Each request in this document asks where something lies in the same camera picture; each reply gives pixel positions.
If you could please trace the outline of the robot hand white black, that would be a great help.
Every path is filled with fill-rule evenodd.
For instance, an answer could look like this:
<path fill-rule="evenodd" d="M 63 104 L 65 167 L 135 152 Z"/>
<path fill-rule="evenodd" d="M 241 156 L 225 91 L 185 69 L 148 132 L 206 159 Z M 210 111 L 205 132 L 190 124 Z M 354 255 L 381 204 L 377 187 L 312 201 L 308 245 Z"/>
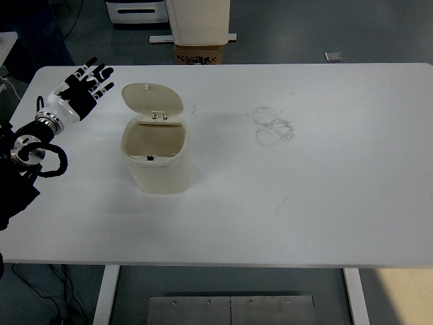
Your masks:
<path fill-rule="evenodd" d="M 69 74 L 48 96 L 39 114 L 67 125 L 82 121 L 114 87 L 111 66 L 96 64 L 93 57 Z"/>

